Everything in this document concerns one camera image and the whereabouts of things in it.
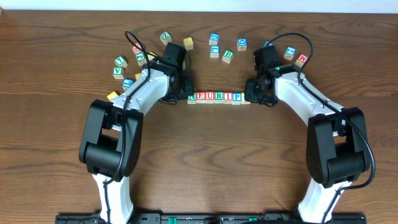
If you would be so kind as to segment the green N block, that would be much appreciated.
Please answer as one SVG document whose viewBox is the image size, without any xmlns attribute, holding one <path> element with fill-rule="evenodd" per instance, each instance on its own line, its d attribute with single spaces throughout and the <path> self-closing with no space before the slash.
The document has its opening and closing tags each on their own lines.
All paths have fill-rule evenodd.
<svg viewBox="0 0 398 224">
<path fill-rule="evenodd" d="M 194 104 L 197 103 L 197 94 L 196 94 L 196 92 L 194 92 L 193 95 L 188 97 L 187 103 L 191 104 L 191 105 L 194 105 Z"/>
</svg>

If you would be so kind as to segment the red E block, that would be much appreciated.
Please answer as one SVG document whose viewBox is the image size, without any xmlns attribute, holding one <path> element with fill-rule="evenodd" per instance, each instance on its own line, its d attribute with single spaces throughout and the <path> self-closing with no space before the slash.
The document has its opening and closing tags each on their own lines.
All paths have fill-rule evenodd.
<svg viewBox="0 0 398 224">
<path fill-rule="evenodd" d="M 206 103 L 206 94 L 205 92 L 196 92 L 196 102 L 198 104 Z"/>
</svg>

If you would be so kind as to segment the blue P block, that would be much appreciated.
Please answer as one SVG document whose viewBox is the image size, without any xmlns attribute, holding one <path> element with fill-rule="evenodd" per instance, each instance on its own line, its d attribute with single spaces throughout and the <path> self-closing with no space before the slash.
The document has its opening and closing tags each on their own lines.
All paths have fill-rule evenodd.
<svg viewBox="0 0 398 224">
<path fill-rule="evenodd" d="M 240 105 L 242 103 L 242 94 L 235 92 L 232 94 L 233 100 L 232 100 L 232 104 L 233 105 Z"/>
</svg>

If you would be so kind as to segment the red u block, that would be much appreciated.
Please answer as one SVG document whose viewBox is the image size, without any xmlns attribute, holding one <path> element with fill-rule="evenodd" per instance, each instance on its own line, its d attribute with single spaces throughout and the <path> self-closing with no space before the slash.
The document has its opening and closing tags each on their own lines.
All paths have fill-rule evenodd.
<svg viewBox="0 0 398 224">
<path fill-rule="evenodd" d="M 141 53 L 142 52 L 142 46 L 140 45 L 140 43 L 135 43 L 133 46 L 132 46 L 132 51 L 134 52 L 134 54 L 139 54 L 139 53 Z"/>
<path fill-rule="evenodd" d="M 206 91 L 205 92 L 205 103 L 212 104 L 215 102 L 215 92 L 214 91 Z"/>
</svg>

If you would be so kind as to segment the red I block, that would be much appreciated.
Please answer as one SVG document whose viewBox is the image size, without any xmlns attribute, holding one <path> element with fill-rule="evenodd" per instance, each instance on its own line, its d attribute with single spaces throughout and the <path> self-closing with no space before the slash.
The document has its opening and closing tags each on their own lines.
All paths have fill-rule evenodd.
<svg viewBox="0 0 398 224">
<path fill-rule="evenodd" d="M 223 93 L 223 104 L 231 105 L 233 103 L 233 93 L 224 92 Z"/>
</svg>

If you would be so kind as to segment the green R block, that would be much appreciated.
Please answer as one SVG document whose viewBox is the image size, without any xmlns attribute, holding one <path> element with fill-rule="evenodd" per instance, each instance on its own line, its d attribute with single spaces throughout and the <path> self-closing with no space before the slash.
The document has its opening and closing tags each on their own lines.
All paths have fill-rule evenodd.
<svg viewBox="0 0 398 224">
<path fill-rule="evenodd" d="M 223 104 L 224 102 L 224 92 L 216 91 L 215 92 L 215 104 Z"/>
</svg>

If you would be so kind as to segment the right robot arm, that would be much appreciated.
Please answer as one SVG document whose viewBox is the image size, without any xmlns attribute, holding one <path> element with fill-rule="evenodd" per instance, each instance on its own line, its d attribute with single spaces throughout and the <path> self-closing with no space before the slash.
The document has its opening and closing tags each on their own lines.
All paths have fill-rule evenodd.
<svg viewBox="0 0 398 224">
<path fill-rule="evenodd" d="M 345 108 L 318 91 L 294 63 L 284 65 L 274 46 L 253 53 L 256 78 L 250 78 L 244 99 L 268 107 L 283 101 L 307 125 L 306 165 L 311 181 L 297 207 L 305 223 L 332 221 L 341 194 L 373 170 L 366 123 L 359 108 Z"/>
</svg>

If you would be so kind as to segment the green Z block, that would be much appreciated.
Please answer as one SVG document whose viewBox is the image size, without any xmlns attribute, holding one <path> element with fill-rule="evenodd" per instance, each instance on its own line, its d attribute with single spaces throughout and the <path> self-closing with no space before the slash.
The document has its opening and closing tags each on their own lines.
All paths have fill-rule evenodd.
<svg viewBox="0 0 398 224">
<path fill-rule="evenodd" d="M 164 31 L 163 33 L 160 34 L 160 41 L 164 45 L 167 45 L 169 42 L 172 41 L 172 35 L 169 32 Z"/>
</svg>

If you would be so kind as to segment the yellow O block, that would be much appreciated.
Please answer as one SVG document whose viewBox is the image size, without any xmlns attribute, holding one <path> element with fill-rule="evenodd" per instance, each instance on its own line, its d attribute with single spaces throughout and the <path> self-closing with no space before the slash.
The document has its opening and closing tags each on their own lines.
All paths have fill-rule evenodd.
<svg viewBox="0 0 398 224">
<path fill-rule="evenodd" d="M 193 39 L 191 37 L 184 38 L 183 44 L 186 50 L 192 50 L 194 48 Z"/>
</svg>

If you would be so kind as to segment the blue Z block right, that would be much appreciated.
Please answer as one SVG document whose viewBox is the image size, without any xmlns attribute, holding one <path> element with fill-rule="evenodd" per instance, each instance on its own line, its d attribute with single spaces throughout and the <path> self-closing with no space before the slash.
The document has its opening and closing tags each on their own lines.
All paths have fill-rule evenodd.
<svg viewBox="0 0 398 224">
<path fill-rule="evenodd" d="M 284 52 L 284 56 L 283 58 L 286 60 L 292 60 L 295 56 L 296 53 L 296 48 L 293 47 L 287 47 L 285 52 Z"/>
</svg>

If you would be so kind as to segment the green J block left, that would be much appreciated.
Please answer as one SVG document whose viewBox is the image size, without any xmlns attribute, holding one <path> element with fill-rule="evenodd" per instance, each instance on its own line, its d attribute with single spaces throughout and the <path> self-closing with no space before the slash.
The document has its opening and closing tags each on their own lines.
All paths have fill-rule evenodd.
<svg viewBox="0 0 398 224">
<path fill-rule="evenodd" d="M 145 53 L 141 52 L 136 54 L 136 61 L 138 63 L 138 66 L 143 66 L 144 64 L 147 63 L 146 55 Z"/>
</svg>

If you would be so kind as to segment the blue L block centre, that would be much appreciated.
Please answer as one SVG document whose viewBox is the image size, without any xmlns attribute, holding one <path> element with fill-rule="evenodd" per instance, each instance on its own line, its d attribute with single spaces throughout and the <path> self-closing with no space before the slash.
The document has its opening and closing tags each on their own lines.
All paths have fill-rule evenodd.
<svg viewBox="0 0 398 224">
<path fill-rule="evenodd" d="M 210 48 L 210 57 L 211 58 L 218 58 L 220 55 L 220 46 L 219 45 L 212 45 Z"/>
</svg>

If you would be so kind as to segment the blue l block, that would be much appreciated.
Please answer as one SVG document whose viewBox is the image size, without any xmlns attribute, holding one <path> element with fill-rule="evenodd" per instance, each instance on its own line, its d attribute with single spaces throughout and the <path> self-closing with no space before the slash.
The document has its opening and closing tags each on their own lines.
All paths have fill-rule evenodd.
<svg viewBox="0 0 398 224">
<path fill-rule="evenodd" d="M 129 78 L 125 78 L 123 80 L 123 83 L 122 83 L 123 90 L 129 89 L 132 86 L 133 83 L 134 83 L 134 80 L 129 79 Z"/>
<path fill-rule="evenodd" d="M 212 45 L 210 48 L 210 57 L 211 58 L 218 58 L 220 55 L 220 46 L 219 45 Z"/>
</svg>

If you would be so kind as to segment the green V block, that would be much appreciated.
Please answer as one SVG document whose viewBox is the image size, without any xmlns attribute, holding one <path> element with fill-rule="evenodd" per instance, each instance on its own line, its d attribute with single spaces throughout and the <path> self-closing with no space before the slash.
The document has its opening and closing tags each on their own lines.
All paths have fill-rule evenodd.
<svg viewBox="0 0 398 224">
<path fill-rule="evenodd" d="M 113 77 L 117 80 L 124 79 L 124 68 L 123 67 L 114 67 L 113 68 Z"/>
</svg>

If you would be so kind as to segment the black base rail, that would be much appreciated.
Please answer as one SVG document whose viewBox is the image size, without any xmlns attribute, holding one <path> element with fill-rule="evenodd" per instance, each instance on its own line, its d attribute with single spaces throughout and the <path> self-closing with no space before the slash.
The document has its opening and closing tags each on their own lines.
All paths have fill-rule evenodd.
<svg viewBox="0 0 398 224">
<path fill-rule="evenodd" d="M 99 224 L 104 223 L 98 214 L 57 215 L 55 224 Z M 302 223 L 288 213 L 267 212 L 262 215 L 162 215 L 159 213 L 138 213 L 131 224 L 240 224 L 240 223 Z"/>
</svg>

